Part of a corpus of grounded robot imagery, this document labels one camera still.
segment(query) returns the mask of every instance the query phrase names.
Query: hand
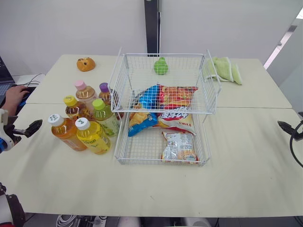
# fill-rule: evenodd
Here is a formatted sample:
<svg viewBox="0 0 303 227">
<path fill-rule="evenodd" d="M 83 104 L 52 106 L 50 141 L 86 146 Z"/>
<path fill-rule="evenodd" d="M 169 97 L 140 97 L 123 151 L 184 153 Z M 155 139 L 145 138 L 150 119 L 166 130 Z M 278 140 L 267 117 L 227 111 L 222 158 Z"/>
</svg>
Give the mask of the hand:
<svg viewBox="0 0 303 227">
<path fill-rule="evenodd" d="M 24 91 L 26 88 L 27 87 L 25 86 L 15 86 L 6 91 L 5 104 L 2 109 L 7 110 L 9 116 L 14 116 L 16 114 L 16 109 L 21 103 L 23 96 L 29 93 L 29 91 Z"/>
</svg>

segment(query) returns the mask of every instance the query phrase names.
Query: bottle cap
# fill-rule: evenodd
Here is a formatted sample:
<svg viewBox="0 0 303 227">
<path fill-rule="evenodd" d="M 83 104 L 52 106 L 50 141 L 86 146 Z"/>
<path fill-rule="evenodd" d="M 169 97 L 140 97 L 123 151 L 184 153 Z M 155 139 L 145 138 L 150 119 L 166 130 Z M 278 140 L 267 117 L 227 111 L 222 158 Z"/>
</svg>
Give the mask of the bottle cap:
<svg viewBox="0 0 303 227">
<path fill-rule="evenodd" d="M 81 117 L 76 120 L 75 125 L 79 130 L 86 130 L 90 127 L 90 122 L 85 117 Z"/>
<path fill-rule="evenodd" d="M 92 104 L 96 110 L 102 110 L 105 107 L 105 103 L 101 98 L 95 99 Z"/>
<path fill-rule="evenodd" d="M 48 118 L 48 122 L 54 126 L 54 127 L 57 127 L 59 125 L 62 125 L 64 123 L 64 118 L 61 117 L 60 115 L 58 114 L 52 114 L 49 116 Z"/>
<path fill-rule="evenodd" d="M 79 91 L 84 90 L 86 88 L 86 84 L 84 83 L 83 80 L 77 80 L 74 83 L 74 85 L 75 85 L 76 89 Z"/>
<path fill-rule="evenodd" d="M 101 90 L 102 92 L 109 92 L 107 86 L 108 86 L 107 83 L 102 83 L 102 84 L 99 85 L 99 88 L 100 88 L 100 90 Z"/>
<path fill-rule="evenodd" d="M 74 106 L 77 104 L 77 100 L 74 96 L 66 96 L 63 101 L 67 106 Z"/>
</svg>

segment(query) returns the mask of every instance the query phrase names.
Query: wire basket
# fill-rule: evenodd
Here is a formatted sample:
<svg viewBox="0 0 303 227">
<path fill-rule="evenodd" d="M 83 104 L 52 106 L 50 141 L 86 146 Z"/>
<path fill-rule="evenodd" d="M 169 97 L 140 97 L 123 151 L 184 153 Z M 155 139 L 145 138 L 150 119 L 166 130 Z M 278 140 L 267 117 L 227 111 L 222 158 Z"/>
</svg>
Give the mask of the wire basket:
<svg viewBox="0 0 303 227">
<path fill-rule="evenodd" d="M 164 57 L 168 65 L 165 75 L 154 71 L 154 64 Z M 137 54 L 118 55 L 111 79 L 113 112 L 127 112 L 122 120 L 117 139 L 115 157 L 122 164 L 174 164 L 203 166 L 210 158 L 210 149 L 204 122 L 208 114 L 216 111 L 216 101 L 221 91 L 221 83 L 214 68 L 209 51 L 207 54 Z M 143 91 L 154 85 L 166 87 L 197 87 L 189 108 L 162 109 L 156 105 L 153 109 L 137 109 L 135 105 Z M 162 132 L 175 133 L 163 128 L 145 129 L 128 137 L 130 112 L 153 113 L 189 113 L 192 114 L 196 135 L 193 139 L 193 149 L 198 161 L 163 160 L 161 155 L 167 146 Z M 204 114 L 202 124 L 199 115 Z"/>
<path fill-rule="evenodd" d="M 151 86 L 160 84 L 167 87 L 198 87 L 191 100 L 191 108 L 169 110 L 171 113 L 213 114 L 221 84 L 214 68 L 209 51 L 204 54 L 123 54 L 115 68 L 109 85 L 112 86 L 113 112 L 142 112 L 134 108 L 140 94 Z M 154 64 L 164 57 L 168 65 L 165 75 L 154 71 Z M 161 113 L 159 105 L 149 112 Z"/>
<path fill-rule="evenodd" d="M 176 131 L 163 128 L 145 129 L 138 134 L 128 137 L 129 114 L 123 118 L 117 139 L 115 157 L 121 164 L 165 164 L 165 165 L 195 165 L 203 166 L 210 158 L 210 150 L 207 144 L 204 120 L 200 124 L 199 115 L 193 114 L 196 135 L 193 139 L 194 151 L 198 161 L 183 161 L 161 159 L 162 152 L 166 148 L 166 140 L 162 132 L 176 133 Z"/>
</svg>

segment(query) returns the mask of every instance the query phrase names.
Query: towel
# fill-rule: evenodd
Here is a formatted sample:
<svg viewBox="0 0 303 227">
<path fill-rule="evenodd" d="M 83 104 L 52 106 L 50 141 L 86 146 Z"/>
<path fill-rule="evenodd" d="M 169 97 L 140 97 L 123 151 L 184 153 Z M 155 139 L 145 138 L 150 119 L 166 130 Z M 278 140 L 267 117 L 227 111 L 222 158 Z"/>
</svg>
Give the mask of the towel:
<svg viewBox="0 0 303 227">
<path fill-rule="evenodd" d="M 239 67 L 234 63 L 232 64 L 232 77 L 237 84 L 242 85 L 242 78 L 239 72 Z"/>
<path fill-rule="evenodd" d="M 236 82 L 237 84 L 242 85 L 242 78 L 237 64 L 231 63 L 228 57 L 213 57 L 212 59 L 220 81 Z M 210 60 L 208 60 L 208 68 L 212 77 L 215 78 L 216 73 Z"/>
<path fill-rule="evenodd" d="M 214 62 L 214 66 L 221 78 L 233 82 L 232 64 L 228 57 L 217 58 Z"/>
</svg>

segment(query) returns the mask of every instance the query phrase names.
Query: white wall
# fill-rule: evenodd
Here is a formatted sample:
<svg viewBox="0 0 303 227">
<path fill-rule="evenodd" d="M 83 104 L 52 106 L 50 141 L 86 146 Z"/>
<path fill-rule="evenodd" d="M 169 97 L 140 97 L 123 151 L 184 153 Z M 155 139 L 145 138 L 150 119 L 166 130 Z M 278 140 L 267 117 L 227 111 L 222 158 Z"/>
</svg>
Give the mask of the white wall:
<svg viewBox="0 0 303 227">
<path fill-rule="evenodd" d="M 163 0 L 161 52 L 268 59 L 302 0 Z"/>
<path fill-rule="evenodd" d="M 296 112 L 303 111 L 303 68 L 298 65 L 280 85 L 280 89 Z"/>
<path fill-rule="evenodd" d="M 12 75 L 46 73 L 64 53 L 146 52 L 143 0 L 1 0 L 0 56 Z"/>
<path fill-rule="evenodd" d="M 300 19 L 298 27 L 267 69 L 278 86 L 302 63 L 303 54 L 300 49 L 303 46 L 302 32 L 302 20 Z"/>
<path fill-rule="evenodd" d="M 267 69 L 292 104 L 303 111 L 303 21 Z"/>
</svg>

